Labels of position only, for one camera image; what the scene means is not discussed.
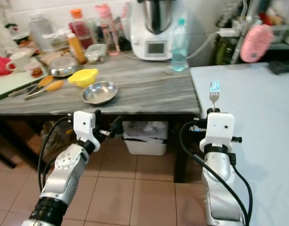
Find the white trash bin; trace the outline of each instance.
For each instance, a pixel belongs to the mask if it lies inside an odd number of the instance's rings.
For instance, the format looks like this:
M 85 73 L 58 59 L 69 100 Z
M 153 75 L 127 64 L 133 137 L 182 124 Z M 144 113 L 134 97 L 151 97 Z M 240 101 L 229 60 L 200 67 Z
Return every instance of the white trash bin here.
M 124 142 L 131 154 L 164 155 L 166 153 L 167 122 L 125 121 L 123 127 Z

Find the white mug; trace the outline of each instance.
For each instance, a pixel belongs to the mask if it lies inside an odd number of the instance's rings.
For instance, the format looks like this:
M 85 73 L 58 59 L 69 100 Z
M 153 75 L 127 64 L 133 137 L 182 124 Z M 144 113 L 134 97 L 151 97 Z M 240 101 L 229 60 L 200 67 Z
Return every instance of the white mug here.
M 26 52 L 18 52 L 12 54 L 10 57 L 10 62 L 6 64 L 6 69 L 9 71 L 19 71 L 24 72 L 24 66 L 30 63 L 29 55 Z

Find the gray marble countertop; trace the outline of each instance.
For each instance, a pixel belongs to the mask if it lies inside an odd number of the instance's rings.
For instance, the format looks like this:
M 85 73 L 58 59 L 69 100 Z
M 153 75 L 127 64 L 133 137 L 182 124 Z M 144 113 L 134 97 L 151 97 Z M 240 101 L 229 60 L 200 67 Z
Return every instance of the gray marble countertop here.
M 81 99 L 82 88 L 69 84 L 24 101 L 24 95 L 0 100 L 0 115 L 60 114 L 77 110 L 103 114 L 200 114 L 189 70 L 172 72 L 169 62 L 148 62 L 123 55 L 84 68 L 98 68 L 96 81 L 113 82 L 117 96 L 106 105 L 93 106 Z

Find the metal bowl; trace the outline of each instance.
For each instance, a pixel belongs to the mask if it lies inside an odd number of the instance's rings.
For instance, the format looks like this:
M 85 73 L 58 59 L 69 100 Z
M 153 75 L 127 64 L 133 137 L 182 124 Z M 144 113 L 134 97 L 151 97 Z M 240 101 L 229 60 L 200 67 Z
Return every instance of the metal bowl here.
M 61 56 L 49 64 L 49 69 L 54 77 L 66 77 L 79 69 L 78 61 L 71 56 Z
M 118 88 L 113 83 L 101 81 L 83 89 L 81 96 L 85 103 L 101 105 L 112 100 L 117 93 Z

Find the appliance display screen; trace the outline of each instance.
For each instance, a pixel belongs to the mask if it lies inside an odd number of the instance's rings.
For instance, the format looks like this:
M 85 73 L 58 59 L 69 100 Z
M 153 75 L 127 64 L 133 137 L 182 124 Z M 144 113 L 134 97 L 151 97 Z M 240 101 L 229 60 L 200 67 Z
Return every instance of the appliance display screen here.
M 164 43 L 151 43 L 151 44 L 149 44 L 148 53 L 164 53 Z

